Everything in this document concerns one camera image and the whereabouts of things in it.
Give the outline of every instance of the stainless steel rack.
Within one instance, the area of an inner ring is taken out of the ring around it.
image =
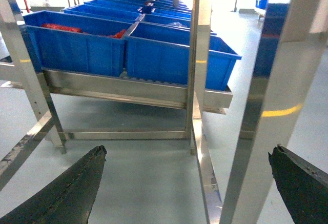
[[[273,180],[268,164],[268,152],[277,143],[283,146],[288,144],[326,48],[326,0],[292,0],[270,76],[252,78],[223,209],[201,119],[203,110],[220,113],[222,108],[229,107],[232,98],[229,90],[205,90],[211,21],[210,1],[193,0],[189,75],[186,87],[54,70],[42,71],[40,66],[32,65],[24,47],[20,28],[25,24],[21,13],[14,9],[15,0],[0,0],[0,30],[14,65],[0,65],[0,74],[4,76],[1,79],[22,83],[39,121],[34,133],[31,132],[26,137],[26,144],[33,142],[34,136],[39,142],[48,131],[54,145],[61,148],[63,153],[68,138],[190,139],[191,151],[197,158],[207,222],[256,223]],[[92,83],[99,84],[98,89],[95,89]],[[119,88],[105,88],[106,83],[115,83]],[[50,92],[186,108],[186,126],[169,130],[140,128],[123,131],[64,131]],[[31,146],[32,149],[29,150],[27,146],[25,150],[25,145],[22,144],[18,147],[19,150],[15,150],[15,158],[18,160],[10,169],[11,176],[24,163],[26,155],[30,155],[34,149]]]
[[[0,64],[0,78],[21,83],[38,120],[45,114],[51,114],[54,127],[49,131],[49,136],[63,153],[66,151],[67,139],[191,139],[191,153],[198,155],[208,222],[219,221],[220,211],[217,208],[207,208],[207,203],[213,201],[216,206],[221,206],[221,200],[206,137],[202,131],[201,114],[203,110],[224,114],[224,108],[230,105],[232,92],[229,88],[225,91],[205,90],[211,22],[210,1],[193,0],[188,85],[182,86],[42,70],[40,66],[32,64],[24,46],[20,30],[24,29],[25,23],[21,13],[15,10],[15,0],[0,0],[0,30],[13,60],[13,64]],[[65,131],[57,116],[51,92],[186,109],[186,125],[171,129]]]

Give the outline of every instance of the epoxy floor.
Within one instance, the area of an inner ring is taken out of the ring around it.
[[[262,23],[252,14],[213,13],[212,29],[243,58],[229,86],[234,93],[227,115],[204,113],[213,167],[222,199],[237,143]],[[328,52],[288,146],[328,172]],[[52,95],[65,128],[183,126],[185,112],[107,100]],[[36,120],[23,90],[0,88],[0,157],[22,138]],[[206,223],[196,158],[187,141],[67,142],[61,155],[43,141],[0,192],[0,216],[31,197],[94,146],[107,148],[107,162],[89,219],[98,223]],[[290,224],[292,219],[272,185],[258,224]]]

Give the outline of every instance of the red item in bin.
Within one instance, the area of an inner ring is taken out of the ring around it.
[[[74,33],[82,33],[81,28],[67,27],[67,26],[62,26],[62,25],[58,25],[58,24],[55,24],[55,23],[43,23],[41,25],[41,27],[64,30],[64,31],[69,31],[69,32],[74,32]]]
[[[109,38],[122,38],[123,35],[125,34],[126,30],[123,29],[122,31],[116,33],[115,35],[109,35]]]

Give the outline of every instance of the plastic bag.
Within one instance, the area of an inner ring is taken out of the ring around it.
[[[187,26],[183,25],[180,22],[173,22],[173,23],[169,23],[169,26],[175,26],[175,27],[181,27],[181,28],[186,28]]]

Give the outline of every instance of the metal post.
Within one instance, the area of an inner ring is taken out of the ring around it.
[[[56,147],[61,149],[62,153],[65,153],[64,143],[66,138],[63,134],[58,133],[63,132],[63,129],[54,108],[46,80],[39,63],[32,63],[21,35],[20,29],[24,29],[25,22],[20,10],[17,10],[18,5],[15,0],[0,0],[0,8],[0,30],[33,112],[39,120],[50,110],[55,121],[55,127],[49,132],[50,139]]]
[[[268,152],[293,133],[326,47],[327,19],[326,0],[292,0],[270,77],[253,75],[221,224],[257,222],[273,181]]]
[[[211,13],[211,0],[193,0],[186,115],[187,136],[191,135],[192,120],[201,119],[203,111],[211,32]]]
[[[32,154],[53,125],[53,118],[48,111],[0,161],[0,191]]]

